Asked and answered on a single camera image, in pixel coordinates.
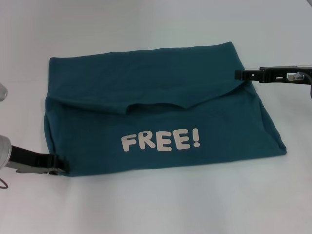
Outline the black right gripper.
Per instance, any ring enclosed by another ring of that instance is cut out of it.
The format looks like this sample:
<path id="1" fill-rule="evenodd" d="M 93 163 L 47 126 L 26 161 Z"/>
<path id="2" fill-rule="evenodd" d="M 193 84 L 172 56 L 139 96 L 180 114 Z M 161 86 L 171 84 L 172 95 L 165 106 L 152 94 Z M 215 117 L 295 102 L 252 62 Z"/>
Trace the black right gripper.
<path id="1" fill-rule="evenodd" d="M 311 84 L 312 68 L 307 66 L 260 67 L 259 70 L 235 70 L 235 79 L 261 83 Z"/>

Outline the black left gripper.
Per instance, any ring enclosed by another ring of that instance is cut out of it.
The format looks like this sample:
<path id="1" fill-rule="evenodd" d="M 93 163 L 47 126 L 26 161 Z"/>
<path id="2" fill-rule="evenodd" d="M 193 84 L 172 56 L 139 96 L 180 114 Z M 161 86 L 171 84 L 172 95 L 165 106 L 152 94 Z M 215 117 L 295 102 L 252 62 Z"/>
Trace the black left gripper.
<path id="1" fill-rule="evenodd" d="M 69 162 L 58 155 L 40 154 L 17 146 L 12 146 L 8 167 L 17 173 L 50 175 L 68 174 Z"/>

